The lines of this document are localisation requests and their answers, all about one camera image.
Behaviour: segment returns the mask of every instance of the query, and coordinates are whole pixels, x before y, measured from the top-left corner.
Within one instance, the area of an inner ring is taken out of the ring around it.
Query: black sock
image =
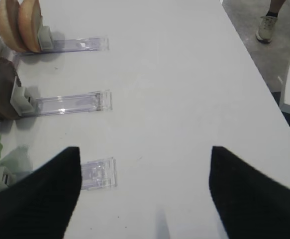
[[[273,17],[278,17],[279,13],[275,13],[275,12],[271,12],[271,11],[268,11],[268,13],[266,14],[266,16],[273,16]]]

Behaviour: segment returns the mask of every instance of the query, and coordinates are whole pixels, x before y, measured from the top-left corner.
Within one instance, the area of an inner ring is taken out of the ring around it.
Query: white shoe
[[[262,43],[270,43],[275,30],[275,23],[278,21],[278,18],[274,16],[263,16],[261,18],[263,18],[263,20],[256,32],[256,38]]]

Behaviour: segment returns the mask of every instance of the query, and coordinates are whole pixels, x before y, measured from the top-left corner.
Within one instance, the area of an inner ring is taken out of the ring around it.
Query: person's leg
[[[270,8],[256,32],[256,38],[262,43],[270,43],[281,7],[286,0],[271,0]]]

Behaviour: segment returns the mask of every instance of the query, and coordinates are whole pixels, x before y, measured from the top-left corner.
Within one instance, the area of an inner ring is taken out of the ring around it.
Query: gray floor
[[[271,92],[281,91],[290,63],[290,0],[284,4],[273,41],[264,45],[255,32],[270,0],[223,0],[223,7]]]

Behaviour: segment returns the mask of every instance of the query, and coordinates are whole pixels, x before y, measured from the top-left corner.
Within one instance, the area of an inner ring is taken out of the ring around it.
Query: sneaker
[[[256,38],[262,43],[270,43],[275,30],[275,23],[278,18],[274,16],[263,16],[261,18],[263,18],[263,20],[256,32]]]

